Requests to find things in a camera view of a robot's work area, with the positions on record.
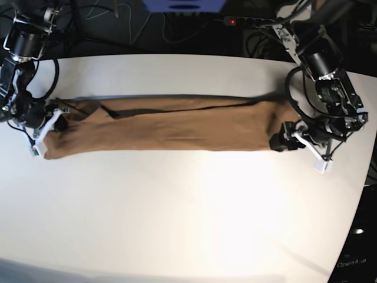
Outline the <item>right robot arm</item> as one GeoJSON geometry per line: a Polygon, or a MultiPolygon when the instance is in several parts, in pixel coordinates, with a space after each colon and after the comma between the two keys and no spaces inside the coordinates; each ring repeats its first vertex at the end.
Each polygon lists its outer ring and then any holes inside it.
{"type": "Polygon", "coordinates": [[[21,131],[31,154],[43,157],[47,134],[67,127],[66,111],[48,102],[59,79],[58,60],[53,60],[54,80],[43,96],[33,97],[27,86],[37,73],[64,1],[1,1],[1,5],[14,10],[2,46],[8,54],[1,64],[1,122],[21,131]]]}

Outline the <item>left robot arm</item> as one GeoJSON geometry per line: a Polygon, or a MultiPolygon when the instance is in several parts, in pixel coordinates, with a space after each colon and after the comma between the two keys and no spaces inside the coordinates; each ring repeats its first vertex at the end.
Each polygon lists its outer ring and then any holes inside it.
{"type": "Polygon", "coordinates": [[[288,1],[267,24],[297,64],[285,79],[285,93],[299,116],[297,121],[282,123],[270,139],[270,148],[277,152],[308,148],[315,155],[315,169],[321,173],[332,166],[337,149],[333,141],[345,143],[368,122],[368,112],[344,68],[342,54],[326,30],[353,5],[353,1],[288,1]],[[297,73],[314,82],[315,96],[325,107],[318,109],[305,93],[316,112],[313,117],[291,95],[290,83],[297,73]]]}

